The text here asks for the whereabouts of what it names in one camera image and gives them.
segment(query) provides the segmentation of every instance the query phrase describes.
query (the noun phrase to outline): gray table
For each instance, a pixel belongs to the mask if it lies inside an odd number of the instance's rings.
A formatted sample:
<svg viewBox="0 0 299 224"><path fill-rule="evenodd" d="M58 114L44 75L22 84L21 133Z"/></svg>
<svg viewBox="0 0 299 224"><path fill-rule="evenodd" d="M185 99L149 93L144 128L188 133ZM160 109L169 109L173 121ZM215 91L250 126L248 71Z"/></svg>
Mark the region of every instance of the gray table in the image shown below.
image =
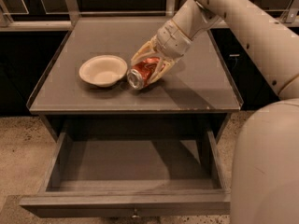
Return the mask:
<svg viewBox="0 0 299 224"><path fill-rule="evenodd" d="M130 64L165 21L78 21L28 103L58 146L41 192L22 206L41 217L228 212L229 187L214 136L220 137L242 100L210 33L200 34L169 73L142 91L125 79L99 89L78 76L97 55L117 55ZM180 159L179 166L172 163Z"/></svg>

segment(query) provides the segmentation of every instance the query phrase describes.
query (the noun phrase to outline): open drawer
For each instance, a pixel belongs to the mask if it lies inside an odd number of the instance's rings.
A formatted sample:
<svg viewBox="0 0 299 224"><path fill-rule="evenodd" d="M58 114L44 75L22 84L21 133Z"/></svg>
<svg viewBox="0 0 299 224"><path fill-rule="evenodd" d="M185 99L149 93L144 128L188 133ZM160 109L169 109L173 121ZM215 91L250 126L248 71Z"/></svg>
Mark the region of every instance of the open drawer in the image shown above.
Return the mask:
<svg viewBox="0 0 299 224"><path fill-rule="evenodd" d="M20 205L39 217L228 214L213 132L195 115L67 119L43 187Z"/></svg>

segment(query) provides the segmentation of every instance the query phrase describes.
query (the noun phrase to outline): drawer handle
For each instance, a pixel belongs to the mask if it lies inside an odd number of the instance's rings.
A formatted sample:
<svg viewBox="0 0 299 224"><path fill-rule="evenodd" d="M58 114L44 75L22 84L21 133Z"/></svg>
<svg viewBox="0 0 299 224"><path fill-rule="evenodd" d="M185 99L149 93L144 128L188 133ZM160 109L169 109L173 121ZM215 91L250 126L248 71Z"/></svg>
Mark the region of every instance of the drawer handle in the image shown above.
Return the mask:
<svg viewBox="0 0 299 224"><path fill-rule="evenodd" d="M132 218L133 218L133 219L138 219L138 218L140 218L140 215L138 214L138 211L137 211L137 209L136 209L136 208L134 209L134 212L133 212Z"/></svg>

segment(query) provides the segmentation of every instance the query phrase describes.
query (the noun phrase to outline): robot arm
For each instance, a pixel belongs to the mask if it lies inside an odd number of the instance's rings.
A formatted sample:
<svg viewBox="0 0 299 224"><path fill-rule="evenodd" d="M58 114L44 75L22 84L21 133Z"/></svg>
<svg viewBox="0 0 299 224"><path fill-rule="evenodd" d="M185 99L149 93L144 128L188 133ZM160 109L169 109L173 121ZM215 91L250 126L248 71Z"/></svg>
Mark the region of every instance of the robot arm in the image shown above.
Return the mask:
<svg viewBox="0 0 299 224"><path fill-rule="evenodd" d="M279 96L255 112L235 145L232 223L299 218L299 38L248 0L197 0L219 14Z"/></svg>
<svg viewBox="0 0 299 224"><path fill-rule="evenodd" d="M157 35L133 57L160 58L149 83L187 52L201 32L224 19L280 99L299 98L299 38L249 0L188 0Z"/></svg>

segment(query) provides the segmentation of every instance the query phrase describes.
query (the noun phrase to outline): bowl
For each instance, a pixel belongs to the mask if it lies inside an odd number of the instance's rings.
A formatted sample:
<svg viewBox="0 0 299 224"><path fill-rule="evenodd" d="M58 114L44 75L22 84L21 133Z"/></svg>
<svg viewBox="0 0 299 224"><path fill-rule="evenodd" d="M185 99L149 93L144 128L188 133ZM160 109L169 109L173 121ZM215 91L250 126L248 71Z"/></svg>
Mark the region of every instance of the bowl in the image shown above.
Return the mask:
<svg viewBox="0 0 299 224"><path fill-rule="evenodd" d="M109 87L122 79L126 74L128 65L118 56L96 56L84 63L78 73L85 82L98 86Z"/></svg>

